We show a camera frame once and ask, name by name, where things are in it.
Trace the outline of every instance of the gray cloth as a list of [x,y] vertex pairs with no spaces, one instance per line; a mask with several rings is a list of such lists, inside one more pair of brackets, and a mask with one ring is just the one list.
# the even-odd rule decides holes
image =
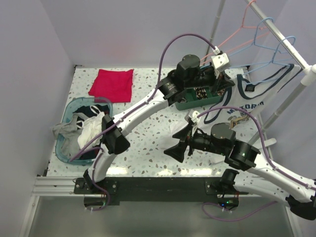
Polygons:
[[73,119],[70,122],[63,122],[53,126],[53,135],[57,139],[58,134],[65,138],[61,147],[61,153],[71,158],[80,150],[78,137],[81,135],[82,129],[78,129],[77,120],[81,118],[86,120],[88,117],[83,113],[74,113]]

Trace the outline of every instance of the white speckled surface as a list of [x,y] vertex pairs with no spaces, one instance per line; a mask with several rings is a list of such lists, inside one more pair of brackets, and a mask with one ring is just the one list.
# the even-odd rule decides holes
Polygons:
[[[127,71],[130,68],[113,68],[106,70]],[[99,69],[77,68],[69,92],[67,104],[74,98],[88,96]],[[171,68],[162,70],[165,76]],[[243,74],[242,69],[230,69],[228,75],[233,77],[236,74]],[[133,89],[131,103],[115,103],[113,114],[120,113],[134,105],[145,97],[156,85],[157,68],[134,69]],[[202,112],[210,106],[195,108]],[[195,151],[191,157],[186,157],[183,163],[179,163],[173,158],[163,154],[159,147],[162,136],[170,134],[169,125],[172,121],[184,120],[187,111],[178,111],[174,105],[161,110],[138,125],[128,139],[131,147],[127,152],[116,157],[108,170],[108,176],[125,177],[148,177],[148,176],[221,176],[221,166],[226,164],[213,165],[212,160],[218,159],[219,155]],[[235,129],[237,138],[248,141],[257,131],[253,121],[240,125]],[[88,166],[71,165],[61,162],[53,152],[50,156],[47,176],[82,176]]]

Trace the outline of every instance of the green plastic crate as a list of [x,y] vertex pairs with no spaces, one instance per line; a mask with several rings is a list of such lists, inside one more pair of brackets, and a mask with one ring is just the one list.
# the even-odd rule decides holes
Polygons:
[[196,91],[194,89],[188,89],[187,94],[185,96],[186,102],[184,103],[176,102],[175,103],[176,108],[178,110],[187,110],[187,109],[201,107],[205,105],[212,105],[219,102],[219,100],[221,99],[221,96],[217,94],[212,94],[209,90],[209,87],[205,87],[204,89],[207,94],[206,99],[201,99],[201,100],[197,99]]

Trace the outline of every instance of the folded red cloth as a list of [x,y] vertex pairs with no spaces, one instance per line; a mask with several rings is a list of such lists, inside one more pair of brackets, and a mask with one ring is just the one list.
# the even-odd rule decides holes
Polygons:
[[88,94],[108,98],[113,103],[130,102],[133,72],[133,69],[127,72],[100,69]]

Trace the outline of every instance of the blue plastic basket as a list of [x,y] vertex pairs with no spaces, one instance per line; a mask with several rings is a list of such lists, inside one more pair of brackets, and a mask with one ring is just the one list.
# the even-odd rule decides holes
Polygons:
[[[81,106],[90,106],[90,105],[108,105],[109,106],[109,114],[110,116],[112,116],[112,112],[113,112],[113,106],[112,103],[103,103],[102,101],[109,101],[106,98],[102,98],[102,97],[98,97],[98,98],[94,98],[94,97],[80,97],[80,98],[76,98],[74,100],[72,100],[66,107],[65,109],[65,113],[64,113],[64,117],[62,122],[70,122],[73,118],[73,113],[79,109]],[[72,162],[69,162],[69,158],[67,156],[65,156],[64,154],[61,153],[61,147],[64,143],[64,136],[59,134],[58,138],[57,138],[57,142],[56,142],[56,147],[55,147],[55,153],[57,158],[65,163],[69,163],[69,164],[75,164],[75,165],[84,165],[84,164],[92,164],[93,161],[95,159],[85,159],[85,160],[80,160],[80,159],[76,159]]]

